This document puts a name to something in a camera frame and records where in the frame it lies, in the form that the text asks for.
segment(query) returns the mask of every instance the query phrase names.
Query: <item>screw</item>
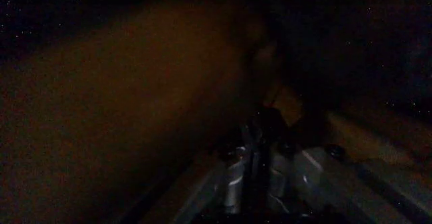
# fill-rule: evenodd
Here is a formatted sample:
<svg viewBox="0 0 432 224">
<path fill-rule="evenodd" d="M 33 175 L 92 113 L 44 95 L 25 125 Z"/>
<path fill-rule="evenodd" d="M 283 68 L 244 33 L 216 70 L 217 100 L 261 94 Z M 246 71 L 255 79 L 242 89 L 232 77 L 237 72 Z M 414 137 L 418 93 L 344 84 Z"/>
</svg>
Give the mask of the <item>screw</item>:
<svg viewBox="0 0 432 224">
<path fill-rule="evenodd" d="M 325 151 L 334 159 L 343 161 L 345 159 L 345 149 L 336 144 L 325 146 Z"/>
<path fill-rule="evenodd" d="M 295 145 L 289 143 L 287 139 L 282 138 L 279 140 L 278 150 L 285 157 L 290 157 L 295 153 Z"/>
</svg>

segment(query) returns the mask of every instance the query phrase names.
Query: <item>skin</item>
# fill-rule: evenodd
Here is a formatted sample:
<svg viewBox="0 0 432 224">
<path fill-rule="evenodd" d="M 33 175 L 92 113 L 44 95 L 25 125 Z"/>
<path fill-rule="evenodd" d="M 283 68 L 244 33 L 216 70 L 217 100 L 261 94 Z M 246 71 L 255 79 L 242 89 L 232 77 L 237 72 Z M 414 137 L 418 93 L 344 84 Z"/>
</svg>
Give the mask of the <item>skin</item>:
<svg viewBox="0 0 432 224">
<path fill-rule="evenodd" d="M 34 53 L 25 71 L 2 71 L 5 222 L 115 215 L 154 176 L 244 121 L 273 49 L 246 66 L 264 31 L 235 4 L 156 0 Z"/>
</svg>

